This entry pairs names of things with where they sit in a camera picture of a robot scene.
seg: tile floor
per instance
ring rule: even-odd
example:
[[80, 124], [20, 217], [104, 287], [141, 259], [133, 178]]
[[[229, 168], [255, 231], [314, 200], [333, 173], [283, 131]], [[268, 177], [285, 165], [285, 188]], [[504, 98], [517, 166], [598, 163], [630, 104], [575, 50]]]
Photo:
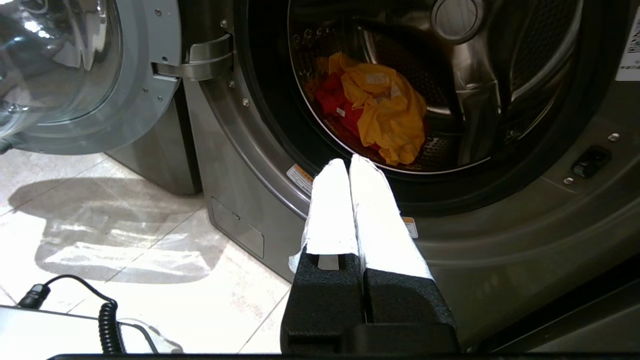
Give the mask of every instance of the tile floor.
[[[84, 277], [161, 352], [279, 352], [289, 283], [213, 228], [202, 196], [177, 197], [103, 154], [0, 156], [0, 304], [56, 274]], [[42, 309], [97, 316], [78, 283]]]

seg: washing machine drum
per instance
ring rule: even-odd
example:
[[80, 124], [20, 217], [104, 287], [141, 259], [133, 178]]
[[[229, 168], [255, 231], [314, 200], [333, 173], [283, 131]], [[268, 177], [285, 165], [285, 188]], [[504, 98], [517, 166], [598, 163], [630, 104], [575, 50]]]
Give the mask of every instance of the washing machine drum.
[[[335, 157], [367, 156], [401, 211], [428, 217], [500, 201], [567, 152], [607, 94], [629, 11], [582, 0], [247, 3], [241, 65], [289, 155], [312, 174]], [[396, 70], [424, 98], [413, 161], [387, 161], [339, 112], [323, 111], [317, 91], [336, 53]]]

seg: stainless steel washing machine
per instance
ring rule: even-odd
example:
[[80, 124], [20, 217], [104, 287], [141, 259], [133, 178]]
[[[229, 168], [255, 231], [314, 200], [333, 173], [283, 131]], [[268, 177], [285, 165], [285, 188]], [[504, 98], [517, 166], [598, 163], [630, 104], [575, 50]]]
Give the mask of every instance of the stainless steel washing machine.
[[[126, 145], [182, 78], [211, 223], [287, 279], [314, 174], [364, 154], [471, 346], [639, 250], [640, 1], [511, 3], [3, 2], [0, 145]], [[319, 116], [306, 85], [336, 51], [425, 98], [414, 163]]]

